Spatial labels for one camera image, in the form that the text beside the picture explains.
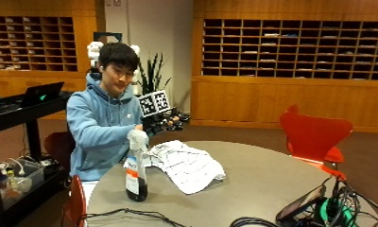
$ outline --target floor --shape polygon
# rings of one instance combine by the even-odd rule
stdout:
[[[39,120],[41,139],[50,133],[66,130],[66,122],[61,120]],[[25,129],[14,127],[0,131],[0,160],[17,158],[26,148]],[[281,129],[237,129],[184,125],[183,131],[166,131],[151,138],[151,145],[166,141],[229,141],[251,144],[288,153],[287,136]],[[341,171],[354,189],[378,203],[378,133],[353,132],[340,143],[346,162]],[[17,225],[17,227],[59,226],[62,205],[67,200],[67,190],[62,190],[45,202]]]

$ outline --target black hair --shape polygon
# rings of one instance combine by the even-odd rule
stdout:
[[[115,63],[119,67],[126,66],[131,71],[135,71],[139,65],[139,57],[127,44],[109,43],[101,49],[99,62],[105,68]]]

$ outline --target bottle label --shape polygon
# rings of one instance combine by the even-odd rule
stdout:
[[[139,195],[139,174],[138,174],[138,162],[136,157],[128,156],[127,159],[127,189],[132,193]]]

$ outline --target wooden wall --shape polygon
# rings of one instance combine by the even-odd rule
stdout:
[[[87,45],[94,32],[107,30],[105,0],[0,0],[0,16],[74,17],[78,57],[78,72],[0,70],[0,96],[23,94],[27,87],[57,81],[65,81],[65,91],[83,90],[90,68]],[[65,118],[65,113],[50,118]]]
[[[378,81],[202,75],[204,19],[378,21],[378,0],[196,0],[194,16],[194,125],[280,128],[281,113],[299,104],[303,114],[378,131]]]

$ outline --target hand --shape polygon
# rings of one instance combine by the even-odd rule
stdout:
[[[135,129],[143,131],[143,125],[136,125],[136,126],[135,126]]]

